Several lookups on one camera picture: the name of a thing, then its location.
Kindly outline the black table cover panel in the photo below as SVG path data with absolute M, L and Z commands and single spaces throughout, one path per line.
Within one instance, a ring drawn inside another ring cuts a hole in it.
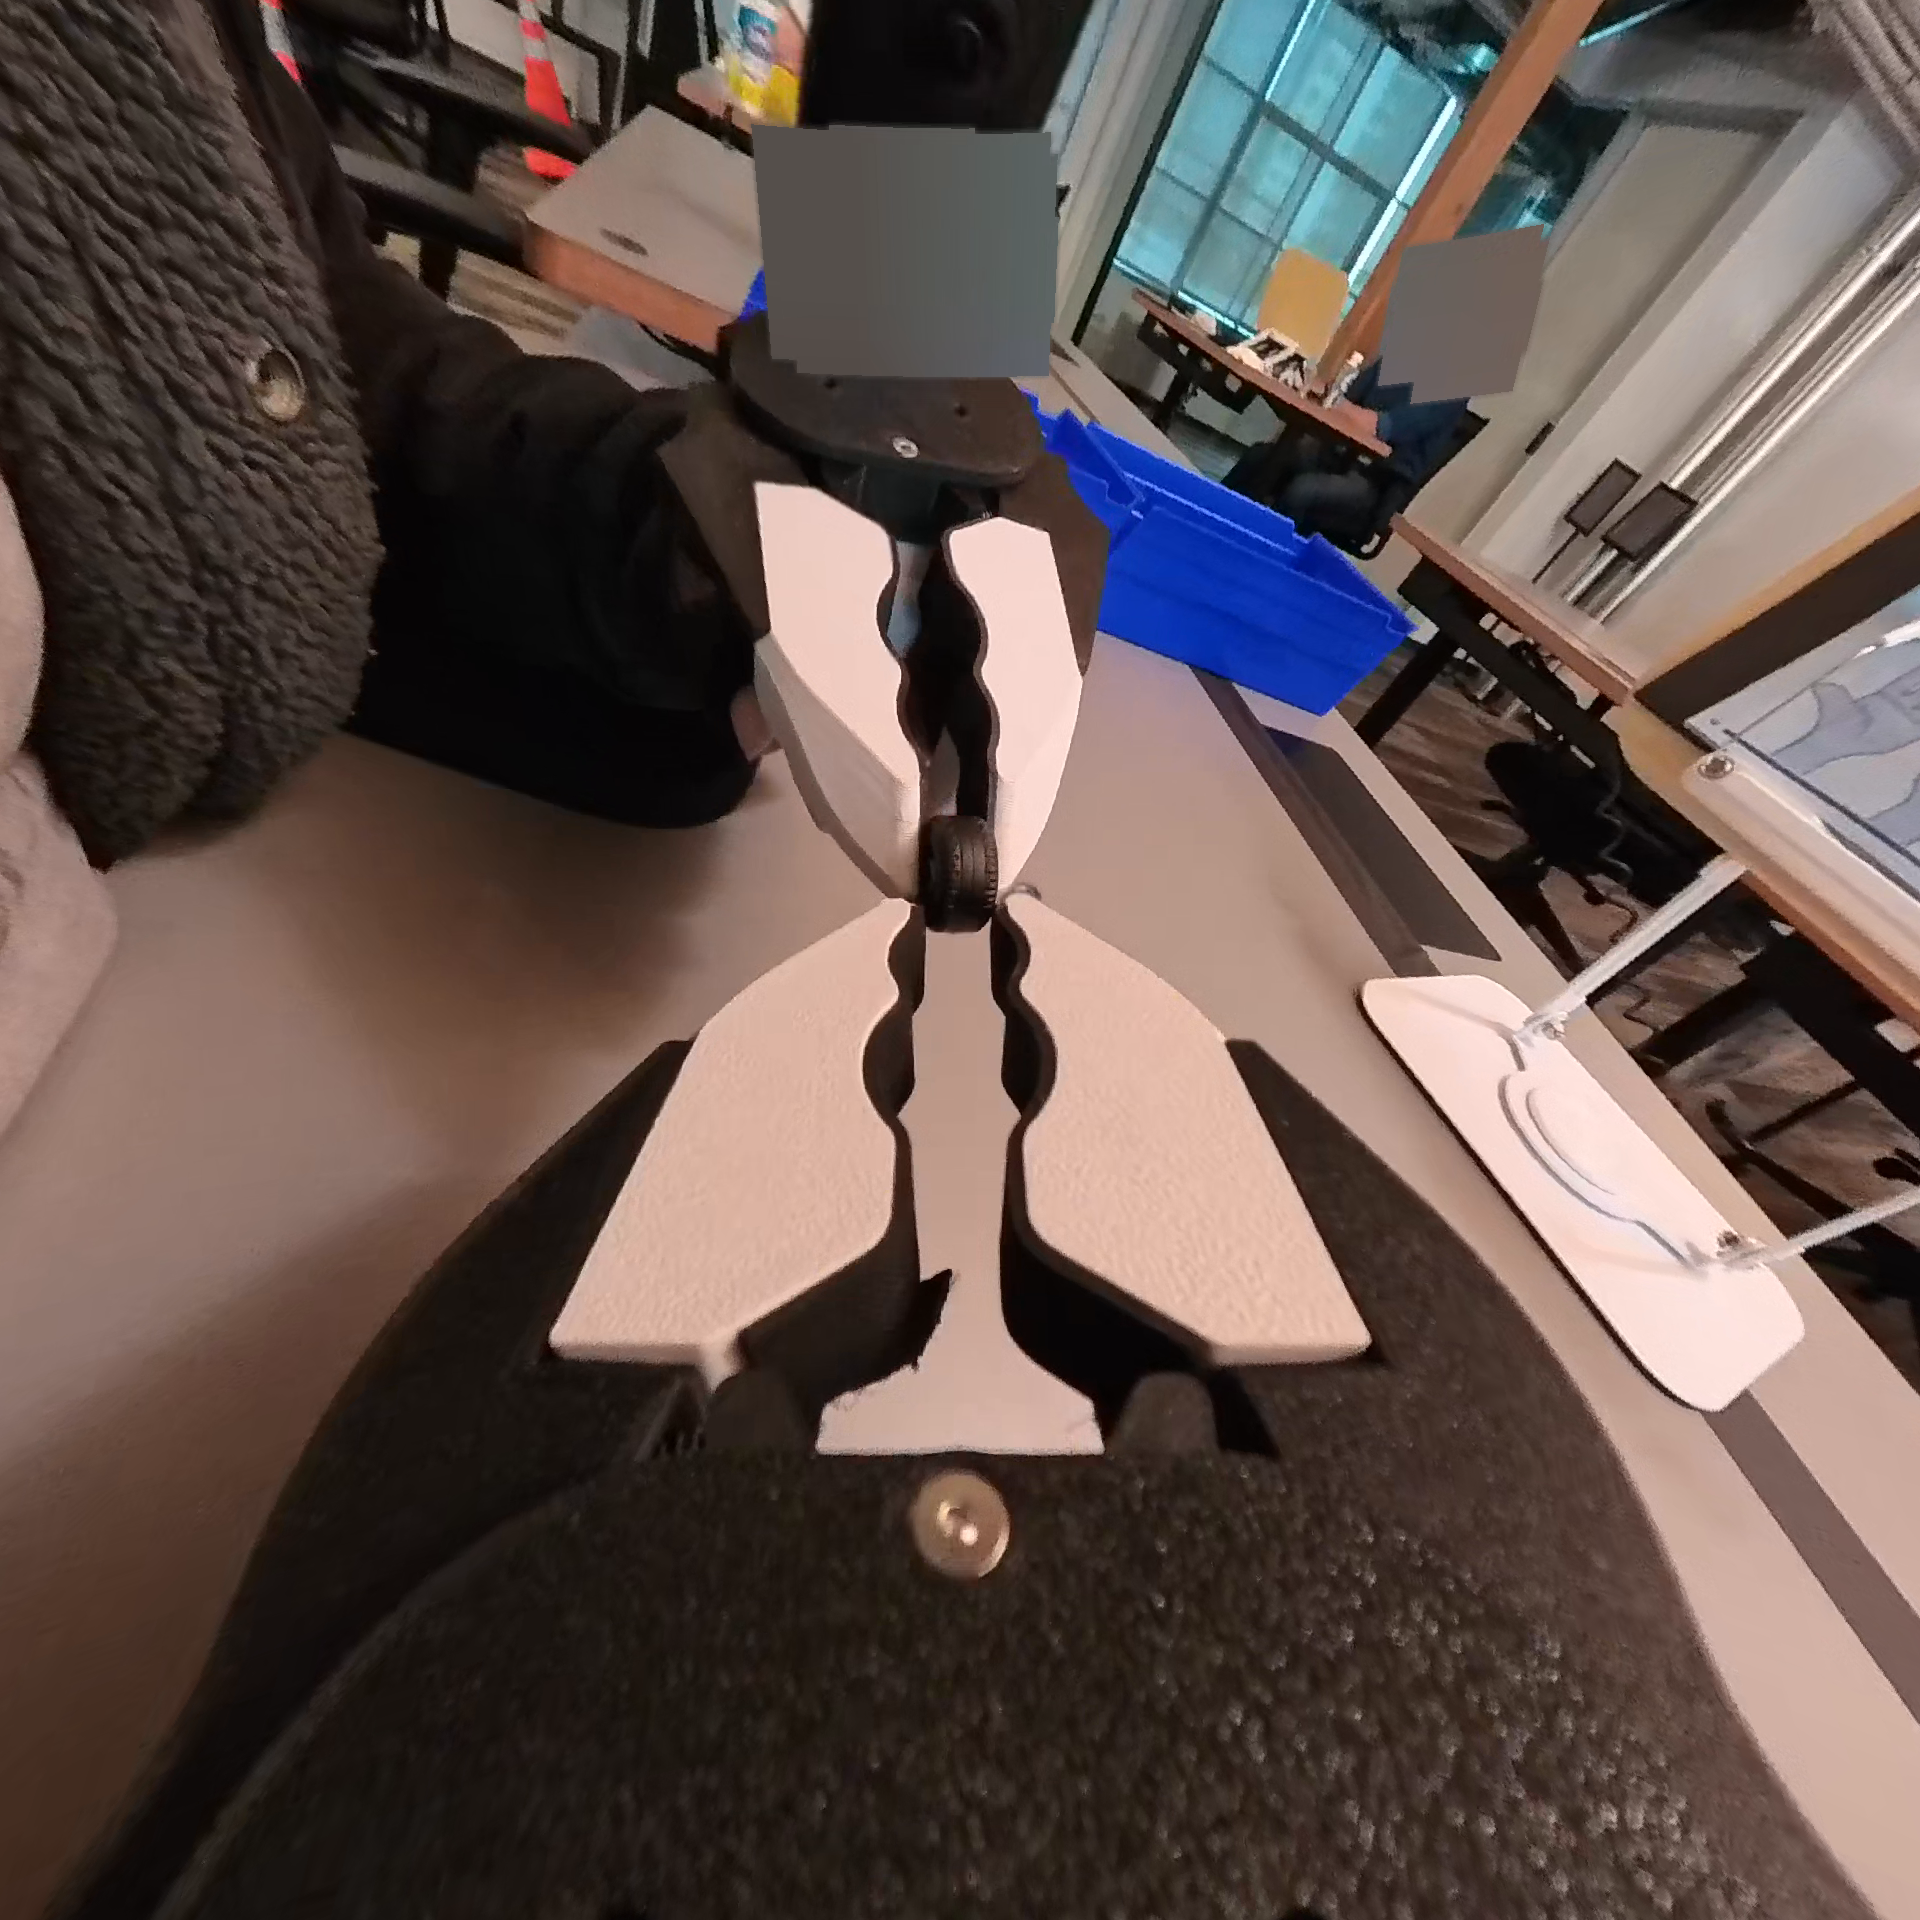
M 1316 807 L 1316 818 L 1347 849 L 1355 872 L 1366 878 L 1371 895 L 1403 928 L 1405 946 L 1455 953 L 1486 964 L 1502 958 L 1423 853 L 1408 841 L 1398 820 L 1378 802 L 1373 788 L 1334 746 L 1278 726 L 1269 728 L 1269 736 L 1306 799 Z

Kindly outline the wooden desk black legs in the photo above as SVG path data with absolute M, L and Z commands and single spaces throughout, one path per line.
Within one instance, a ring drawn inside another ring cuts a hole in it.
M 1451 661 L 1467 657 L 1582 759 L 1619 762 L 1604 713 L 1630 704 L 1637 684 L 1604 650 L 1604 628 L 1414 518 L 1394 517 L 1390 533 L 1414 553 L 1398 599 L 1431 634 L 1355 722 L 1358 738 L 1378 745 Z
M 1135 292 L 1139 342 L 1168 370 L 1168 390 L 1147 408 L 1149 423 L 1168 432 L 1190 396 L 1203 392 L 1231 414 L 1262 399 L 1280 420 L 1280 434 L 1339 445 L 1365 461 L 1380 461 L 1390 445 L 1378 439 L 1376 416 L 1347 399 L 1316 398 L 1234 356 L 1200 319 L 1147 292 Z

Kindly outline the white stand base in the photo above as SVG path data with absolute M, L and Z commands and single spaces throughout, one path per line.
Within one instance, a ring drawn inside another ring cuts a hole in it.
M 1487 976 L 1380 976 L 1359 1009 L 1643 1375 L 1724 1410 L 1803 1336 L 1789 1289 L 1562 1039 Z

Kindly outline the person's left forearm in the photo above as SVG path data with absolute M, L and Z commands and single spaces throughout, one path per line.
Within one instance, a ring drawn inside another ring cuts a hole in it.
M 667 484 L 693 390 L 434 297 L 343 349 L 382 541 L 347 732 L 612 824 L 724 818 L 752 641 Z

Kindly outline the grey printed sweatshirt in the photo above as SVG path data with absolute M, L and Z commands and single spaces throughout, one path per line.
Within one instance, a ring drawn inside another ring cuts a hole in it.
M 77 1018 L 116 933 L 104 879 L 30 745 L 44 612 L 12 496 L 3 496 L 3 1125 Z

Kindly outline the grey desk wooden edge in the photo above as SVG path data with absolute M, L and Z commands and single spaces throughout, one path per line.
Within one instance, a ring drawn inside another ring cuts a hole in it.
M 527 207 L 524 266 L 711 354 L 762 270 L 752 154 L 647 109 Z

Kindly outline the orange traffic cone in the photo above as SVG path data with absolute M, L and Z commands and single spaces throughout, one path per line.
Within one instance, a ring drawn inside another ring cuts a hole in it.
M 539 1 L 516 1 L 515 9 L 518 20 L 524 98 L 530 113 L 551 127 L 578 130 L 552 60 Z

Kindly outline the black office chair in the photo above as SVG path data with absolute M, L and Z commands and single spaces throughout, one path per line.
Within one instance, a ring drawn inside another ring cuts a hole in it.
M 1659 908 L 1704 863 L 1691 829 L 1628 785 L 1619 762 L 1594 766 L 1563 745 L 1509 738 L 1487 750 L 1484 767 L 1498 796 L 1487 807 L 1520 826 L 1520 844 L 1477 857 L 1472 868 L 1565 970 L 1582 959 L 1548 902 L 1552 872 L 1570 878 L 1590 905 L 1620 895 Z
M 595 151 L 592 133 L 436 64 L 347 47 L 338 54 L 335 73 L 365 130 L 394 130 L 376 111 L 383 96 L 423 119 L 419 164 L 343 141 L 333 145 L 368 236 L 375 241 L 394 232 L 412 236 L 419 241 L 419 279 L 436 297 L 448 292 L 461 254 L 522 270 L 524 215 L 477 192 L 483 157 L 515 145 L 578 164 Z

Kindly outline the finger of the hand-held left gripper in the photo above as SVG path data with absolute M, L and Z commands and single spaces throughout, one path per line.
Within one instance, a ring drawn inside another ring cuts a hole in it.
M 810 818 L 879 889 L 920 884 L 920 751 L 904 732 L 904 671 L 879 612 L 896 553 L 844 501 L 756 482 L 768 630 L 754 693 Z
M 944 562 L 974 634 L 949 704 L 956 805 L 992 829 L 999 889 L 1013 889 L 1048 823 L 1083 696 L 1048 537 L 1015 518 L 946 535 Z

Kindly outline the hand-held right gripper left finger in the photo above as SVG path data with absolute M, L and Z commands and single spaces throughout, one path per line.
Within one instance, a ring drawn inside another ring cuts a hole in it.
M 672 1074 L 551 1350 L 728 1378 L 838 1280 L 911 1289 L 901 1114 L 920 994 L 920 914 L 879 900 L 726 1000 Z

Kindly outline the blue plastic bin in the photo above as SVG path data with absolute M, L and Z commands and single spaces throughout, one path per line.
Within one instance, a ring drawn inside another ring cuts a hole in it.
M 1114 544 L 1125 540 L 1144 517 L 1147 482 L 1159 477 L 1160 457 L 1069 408 L 1048 412 L 1030 390 L 1021 396 L 1040 423 L 1047 452 L 1066 466 L 1076 496 Z
M 1319 535 L 1186 464 L 1090 425 L 1127 484 L 1102 632 L 1306 713 L 1330 713 L 1412 621 Z

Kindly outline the black lego tire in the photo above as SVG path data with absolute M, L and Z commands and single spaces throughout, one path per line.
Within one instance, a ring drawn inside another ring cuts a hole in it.
M 999 902 L 994 826 L 972 814 L 939 814 L 919 844 L 919 911 L 932 933 L 983 929 Z

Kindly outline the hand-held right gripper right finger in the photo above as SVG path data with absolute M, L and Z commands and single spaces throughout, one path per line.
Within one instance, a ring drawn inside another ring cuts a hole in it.
M 1351 1360 L 1371 1336 L 1224 1036 L 1043 900 L 997 933 L 1019 1094 L 1015 1223 L 1032 1249 L 1206 1366 Z

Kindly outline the yellow panel board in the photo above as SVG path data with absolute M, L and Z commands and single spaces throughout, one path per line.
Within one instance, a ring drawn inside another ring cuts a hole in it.
M 1316 360 L 1332 342 L 1351 301 L 1348 274 L 1300 247 L 1284 247 L 1264 282 L 1256 332 Z

